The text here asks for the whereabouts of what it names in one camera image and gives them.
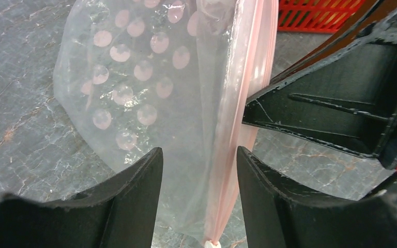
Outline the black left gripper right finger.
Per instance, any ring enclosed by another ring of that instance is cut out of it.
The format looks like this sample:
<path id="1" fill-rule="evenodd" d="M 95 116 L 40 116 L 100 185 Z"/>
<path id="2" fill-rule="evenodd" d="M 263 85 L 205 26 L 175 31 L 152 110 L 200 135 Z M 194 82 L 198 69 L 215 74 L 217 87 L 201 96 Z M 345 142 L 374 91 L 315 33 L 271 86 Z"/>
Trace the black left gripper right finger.
<path id="1" fill-rule="evenodd" d="M 328 195 L 237 149 L 249 247 L 397 247 L 397 173 L 361 200 Z"/>

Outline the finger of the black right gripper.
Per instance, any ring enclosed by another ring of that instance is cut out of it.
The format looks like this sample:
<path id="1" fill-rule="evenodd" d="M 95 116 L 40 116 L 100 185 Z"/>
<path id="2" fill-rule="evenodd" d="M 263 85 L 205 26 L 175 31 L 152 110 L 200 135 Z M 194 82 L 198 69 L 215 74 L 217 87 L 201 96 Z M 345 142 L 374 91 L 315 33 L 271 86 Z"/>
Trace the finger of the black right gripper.
<path id="1" fill-rule="evenodd" d="M 247 100 L 243 123 L 397 167 L 397 44 L 360 38 Z"/>

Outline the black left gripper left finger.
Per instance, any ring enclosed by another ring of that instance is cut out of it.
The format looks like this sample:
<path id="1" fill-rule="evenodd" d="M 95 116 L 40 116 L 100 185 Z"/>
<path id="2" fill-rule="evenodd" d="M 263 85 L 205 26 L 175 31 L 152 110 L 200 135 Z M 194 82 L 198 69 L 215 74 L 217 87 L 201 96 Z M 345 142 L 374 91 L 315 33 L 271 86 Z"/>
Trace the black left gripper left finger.
<path id="1" fill-rule="evenodd" d="M 0 193 L 0 247 L 150 247 L 162 172 L 163 152 L 154 148 L 67 200 Z"/>

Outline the clear zip top bag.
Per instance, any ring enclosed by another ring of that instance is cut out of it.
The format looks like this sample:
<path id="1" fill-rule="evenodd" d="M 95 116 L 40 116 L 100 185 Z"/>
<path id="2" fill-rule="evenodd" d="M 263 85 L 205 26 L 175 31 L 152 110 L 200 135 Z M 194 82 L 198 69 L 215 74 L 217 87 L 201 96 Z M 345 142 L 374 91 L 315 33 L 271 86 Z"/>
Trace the clear zip top bag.
<path id="1" fill-rule="evenodd" d="M 113 171 L 163 150 L 157 218 L 220 247 L 239 195 L 246 100 L 271 76 L 278 1 L 76 1 L 54 96 Z"/>

